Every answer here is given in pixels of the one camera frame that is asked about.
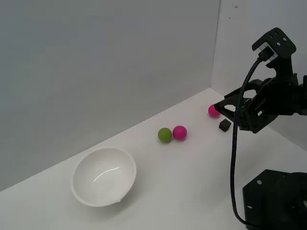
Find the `white bowl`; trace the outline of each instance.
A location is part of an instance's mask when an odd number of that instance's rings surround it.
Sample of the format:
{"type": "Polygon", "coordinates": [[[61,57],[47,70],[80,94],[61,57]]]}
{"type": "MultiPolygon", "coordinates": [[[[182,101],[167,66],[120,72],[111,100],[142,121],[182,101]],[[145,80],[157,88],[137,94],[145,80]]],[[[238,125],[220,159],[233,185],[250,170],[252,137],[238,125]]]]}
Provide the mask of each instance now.
{"type": "Polygon", "coordinates": [[[121,201],[131,189],[136,166],[131,155],[117,148],[88,154],[76,167],[71,190],[81,203],[102,207],[121,201]]]}

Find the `white wall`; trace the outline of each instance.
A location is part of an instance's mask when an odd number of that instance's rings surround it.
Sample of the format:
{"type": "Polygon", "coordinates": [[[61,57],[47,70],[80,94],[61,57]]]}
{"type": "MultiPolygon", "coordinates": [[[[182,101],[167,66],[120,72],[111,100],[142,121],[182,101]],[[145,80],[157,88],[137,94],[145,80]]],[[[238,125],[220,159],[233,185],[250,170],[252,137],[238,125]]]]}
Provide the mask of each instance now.
{"type": "MultiPolygon", "coordinates": [[[[306,0],[222,0],[214,54],[212,88],[225,95],[240,87],[258,57],[252,44],[264,33],[280,27],[294,42],[294,72],[300,83],[307,75],[306,0]]],[[[253,78],[274,77],[264,64],[253,78]]],[[[307,150],[307,117],[279,116],[271,125],[277,132],[307,150]]]]}
{"type": "Polygon", "coordinates": [[[208,88],[218,9],[2,1],[0,190],[208,88]]]}

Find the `magenta ball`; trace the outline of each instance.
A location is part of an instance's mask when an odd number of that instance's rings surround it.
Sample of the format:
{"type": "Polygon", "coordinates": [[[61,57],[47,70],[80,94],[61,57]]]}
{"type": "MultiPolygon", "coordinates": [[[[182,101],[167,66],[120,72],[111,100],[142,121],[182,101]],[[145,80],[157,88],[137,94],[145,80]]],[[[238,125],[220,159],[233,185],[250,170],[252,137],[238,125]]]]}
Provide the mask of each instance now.
{"type": "Polygon", "coordinates": [[[183,126],[176,126],[173,130],[173,136],[176,140],[184,140],[187,136],[187,129],[183,126]]]}
{"type": "Polygon", "coordinates": [[[211,117],[218,117],[221,113],[215,110],[214,104],[210,105],[208,113],[211,117]]]}

